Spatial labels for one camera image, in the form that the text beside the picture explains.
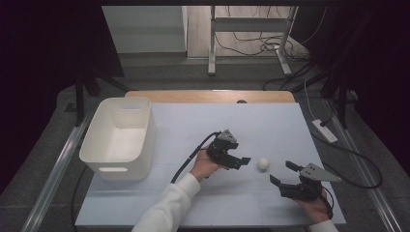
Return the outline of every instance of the white sleeve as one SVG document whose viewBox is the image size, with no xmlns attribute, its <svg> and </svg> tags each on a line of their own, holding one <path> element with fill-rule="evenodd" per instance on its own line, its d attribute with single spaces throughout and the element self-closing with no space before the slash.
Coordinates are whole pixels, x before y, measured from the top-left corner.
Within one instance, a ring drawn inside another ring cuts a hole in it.
<svg viewBox="0 0 410 232">
<path fill-rule="evenodd" d="M 190 201 L 200 191 L 196 178 L 188 173 L 177 184 L 171 184 L 161 193 L 157 203 L 148 209 L 132 232 L 171 232 L 178 229 Z"/>
<path fill-rule="evenodd" d="M 310 232 L 337 232 L 335 225 L 331 220 L 325 220 L 309 227 Z"/>
</svg>

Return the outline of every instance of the power strip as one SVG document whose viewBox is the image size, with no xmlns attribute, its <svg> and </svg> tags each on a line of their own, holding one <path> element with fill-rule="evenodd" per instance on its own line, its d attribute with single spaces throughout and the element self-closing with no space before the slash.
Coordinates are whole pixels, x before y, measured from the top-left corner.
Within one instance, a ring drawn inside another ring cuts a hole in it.
<svg viewBox="0 0 410 232">
<path fill-rule="evenodd" d="M 322 121 L 320 121 L 320 119 L 316 119 L 314 121 L 311 122 L 316 129 L 322 134 L 323 137 L 326 138 L 326 140 L 328 140 L 328 142 L 333 143 L 337 141 L 337 138 L 335 137 L 335 135 L 328 129 L 328 127 L 324 126 L 320 126 L 320 123 L 322 123 Z"/>
</svg>

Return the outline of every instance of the storage bin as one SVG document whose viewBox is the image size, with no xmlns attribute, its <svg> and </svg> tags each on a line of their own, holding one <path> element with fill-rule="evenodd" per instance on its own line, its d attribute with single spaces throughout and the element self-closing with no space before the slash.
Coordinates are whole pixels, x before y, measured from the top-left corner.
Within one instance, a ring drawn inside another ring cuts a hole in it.
<svg viewBox="0 0 410 232">
<path fill-rule="evenodd" d="M 156 125 L 145 98 L 102 101 L 79 157 L 105 180 L 141 180 L 150 171 Z"/>
</svg>

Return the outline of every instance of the table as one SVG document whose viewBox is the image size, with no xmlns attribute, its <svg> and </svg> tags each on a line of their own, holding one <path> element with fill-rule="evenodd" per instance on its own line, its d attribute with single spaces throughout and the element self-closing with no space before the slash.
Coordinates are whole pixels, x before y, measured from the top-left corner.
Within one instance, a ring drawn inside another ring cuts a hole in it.
<svg viewBox="0 0 410 232">
<path fill-rule="evenodd" d="M 150 174 L 141 182 L 104 181 L 94 175 L 77 226 L 136 224 L 168 185 L 169 177 L 187 158 L 190 148 L 197 146 L 195 141 L 199 143 L 210 132 L 224 127 L 231 129 L 240 144 L 230 154 L 251 154 L 253 161 L 240 170 L 222 170 L 213 174 L 212 180 L 204 181 L 181 226 L 309 224 L 303 210 L 292 200 L 280 197 L 278 188 L 269 182 L 268 174 L 272 173 L 284 183 L 299 183 L 298 174 L 284 166 L 286 160 L 322 166 L 302 111 L 289 92 L 135 91 L 126 97 L 146 97 L 154 103 L 157 138 Z M 259 172 L 255 166 L 261 157 L 272 163 L 266 173 Z M 323 185 L 333 191 L 329 183 Z M 335 223 L 345 223 L 336 197 L 334 213 Z"/>
</svg>

